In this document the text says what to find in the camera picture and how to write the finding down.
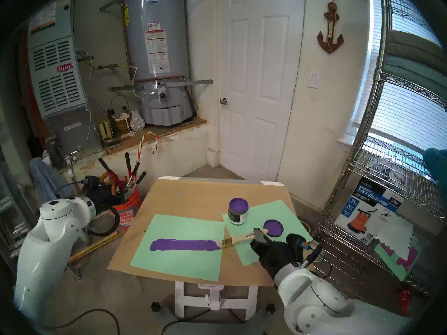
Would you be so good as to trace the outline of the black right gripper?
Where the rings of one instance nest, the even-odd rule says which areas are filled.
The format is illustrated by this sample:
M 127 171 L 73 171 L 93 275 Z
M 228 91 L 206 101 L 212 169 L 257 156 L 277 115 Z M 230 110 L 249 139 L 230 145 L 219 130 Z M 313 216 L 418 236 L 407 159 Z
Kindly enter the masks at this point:
M 272 279 L 286 265 L 294 263 L 295 267 L 298 267 L 298 265 L 303 263 L 302 249 L 291 248 L 284 242 L 260 242 L 267 241 L 266 235 L 267 229 L 254 228 L 253 236 L 255 241 L 251 241 L 250 246 L 258 254 L 259 263 Z

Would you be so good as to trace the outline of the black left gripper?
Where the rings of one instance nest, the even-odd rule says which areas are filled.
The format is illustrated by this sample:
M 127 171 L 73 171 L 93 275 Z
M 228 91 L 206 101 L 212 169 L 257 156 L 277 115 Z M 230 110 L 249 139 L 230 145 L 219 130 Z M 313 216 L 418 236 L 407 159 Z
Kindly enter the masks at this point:
M 111 206 L 121 204 L 122 200 L 129 200 L 132 195 L 132 188 L 124 188 L 118 191 L 118 196 L 112 194 L 115 188 L 113 185 L 100 185 L 93 189 L 93 204 L 96 210 L 106 210 Z

